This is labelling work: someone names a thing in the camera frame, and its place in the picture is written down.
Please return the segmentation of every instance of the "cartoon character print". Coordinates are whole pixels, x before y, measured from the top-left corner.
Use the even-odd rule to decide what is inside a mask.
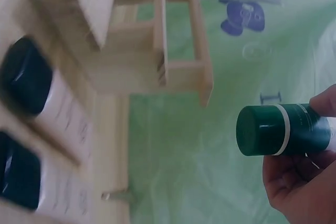
[[[226,4],[227,19],[222,22],[221,29],[232,36],[240,36],[244,28],[261,32],[265,29],[263,8],[255,2],[219,0]]]

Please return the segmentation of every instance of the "green background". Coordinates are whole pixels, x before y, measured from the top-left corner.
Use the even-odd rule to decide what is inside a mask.
[[[201,0],[214,66],[207,108],[197,94],[134,95],[129,130],[132,224],[287,223],[271,209],[262,183],[262,157],[244,157],[236,144],[240,109],[260,94],[307,103],[336,81],[336,0],[259,3],[265,30],[233,37],[218,0]],[[186,4],[167,4],[169,59],[191,59]],[[152,17],[143,6],[139,19]]]

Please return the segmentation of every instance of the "dark green cap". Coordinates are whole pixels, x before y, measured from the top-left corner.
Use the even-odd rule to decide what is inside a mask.
[[[0,68],[3,90],[28,115],[38,115],[43,110],[52,75],[52,68],[28,36],[8,49]]]
[[[285,121],[276,106],[246,106],[236,125],[237,144],[246,156],[276,154],[285,138]]]
[[[41,164],[39,158],[0,131],[0,197],[29,210],[39,203]]]

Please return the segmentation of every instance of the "wooden organizer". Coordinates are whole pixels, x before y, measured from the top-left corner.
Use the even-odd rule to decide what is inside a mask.
[[[206,106],[212,63],[199,0],[35,0],[100,93],[198,91]],[[166,1],[186,2],[195,59],[167,59]],[[153,3],[154,18],[108,26],[113,7]]]

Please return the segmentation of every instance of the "wooden shelf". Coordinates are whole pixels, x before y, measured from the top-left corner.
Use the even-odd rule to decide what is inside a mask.
[[[179,61],[168,61],[167,1],[185,2],[189,6],[195,52],[189,64],[181,62],[179,66]],[[85,15],[92,8],[91,2],[36,0],[99,93],[196,91],[200,104],[207,106],[214,81],[199,0],[114,0],[113,8],[152,3],[154,17],[147,22],[118,23],[110,26],[107,32],[97,29],[93,20],[99,20],[100,16],[105,20],[110,12],[106,14],[107,10],[102,8],[99,12],[90,12],[94,13],[91,16]],[[106,35],[103,47],[96,46],[97,33]]]
[[[113,22],[134,20],[136,7],[121,7],[114,10]],[[93,217],[92,223],[97,224],[128,224],[129,207],[121,201],[107,202],[101,200],[103,191],[119,190],[128,187],[127,170],[127,133],[128,133],[128,97],[117,95],[100,95],[91,87],[77,63],[69,55],[58,40],[54,28],[48,24],[44,17],[35,9],[32,0],[0,0],[0,21],[2,17],[9,17],[22,33],[30,34],[37,41],[45,55],[55,67],[58,67],[66,81],[72,88],[75,96],[83,105],[88,115],[93,120],[96,135],[93,142],[93,160],[88,169],[82,167],[83,176],[90,182],[93,189]],[[21,33],[9,28],[14,34]],[[1,32],[2,42],[7,41],[8,32]],[[0,48],[5,49],[9,44],[0,43]],[[29,132],[25,126],[16,122],[10,114],[2,113],[10,125],[17,132]],[[26,137],[27,145],[46,145],[36,141],[33,135]],[[55,151],[52,155],[61,161],[67,160]],[[0,215],[7,224],[54,224],[54,220],[31,215],[26,211],[0,200]]]

